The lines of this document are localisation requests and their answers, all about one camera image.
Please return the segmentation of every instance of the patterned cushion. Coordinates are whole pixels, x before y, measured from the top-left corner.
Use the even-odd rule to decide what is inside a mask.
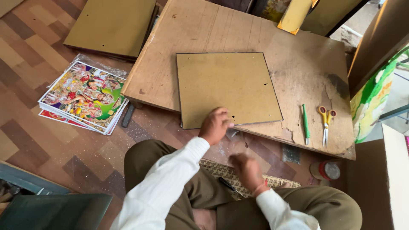
[[[218,178],[219,176],[227,180],[230,184],[232,184],[237,191],[239,191],[241,194],[243,194],[245,197],[251,196],[251,193],[248,189],[244,188],[241,182],[238,180],[237,175],[234,173],[234,168],[223,165],[211,160],[206,160],[206,159],[201,159],[199,162],[199,165],[204,167],[214,178]],[[264,179],[267,179],[267,186],[275,189],[276,187],[282,185],[284,182],[289,182],[291,184],[291,188],[296,188],[300,187],[301,184],[291,181],[291,180],[286,180],[286,179],[281,179],[273,176],[267,176],[263,175]],[[239,200],[243,198],[237,192],[231,191],[231,196],[235,198],[236,200]]]

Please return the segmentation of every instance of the white sleeve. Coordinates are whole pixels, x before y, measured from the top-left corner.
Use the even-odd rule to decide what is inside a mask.
[[[271,230],[320,230],[318,220],[308,214],[294,211],[272,189],[256,198]]]
[[[209,147],[205,139],[193,138],[180,150],[161,157],[125,196],[110,229],[164,230],[170,208],[199,171],[198,163]]]

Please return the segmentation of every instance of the yellow scissors handle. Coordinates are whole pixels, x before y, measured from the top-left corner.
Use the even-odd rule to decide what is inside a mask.
[[[337,116],[337,112],[333,109],[328,111],[328,116],[327,116],[327,124],[330,124],[331,119]]]
[[[318,112],[322,116],[322,123],[325,124],[327,122],[327,109],[324,106],[318,107]]]

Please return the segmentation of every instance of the parquet floor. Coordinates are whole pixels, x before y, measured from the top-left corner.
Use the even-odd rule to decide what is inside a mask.
[[[39,117],[37,100],[68,66],[78,51],[63,45],[86,0],[26,0],[0,19],[0,160],[16,165],[80,193],[114,196],[100,229],[108,229],[121,209],[124,155],[133,144],[159,139],[182,147],[198,130],[183,131],[180,115],[144,106],[135,110],[129,127],[119,124],[111,136]],[[90,32],[85,36],[98,36]],[[82,52],[108,66],[131,70],[133,63]],[[279,142],[240,134],[213,146],[204,156],[227,163],[227,156],[247,152],[264,173],[317,184],[309,165],[329,157],[301,151],[301,164],[281,160]]]

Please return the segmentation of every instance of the knee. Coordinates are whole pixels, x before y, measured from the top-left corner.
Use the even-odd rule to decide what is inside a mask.
[[[128,149],[125,154],[125,162],[130,159],[141,158],[146,156],[146,152],[149,149],[153,149],[158,146],[158,143],[161,142],[159,140],[150,139],[150,140],[143,140],[134,144],[132,147]]]
[[[339,191],[335,188],[329,188],[332,191],[332,196],[330,196],[329,201],[337,203],[338,207],[335,210],[339,210],[339,218],[342,221],[348,221],[348,229],[358,230],[362,226],[362,212],[358,203],[352,199],[346,193]]]

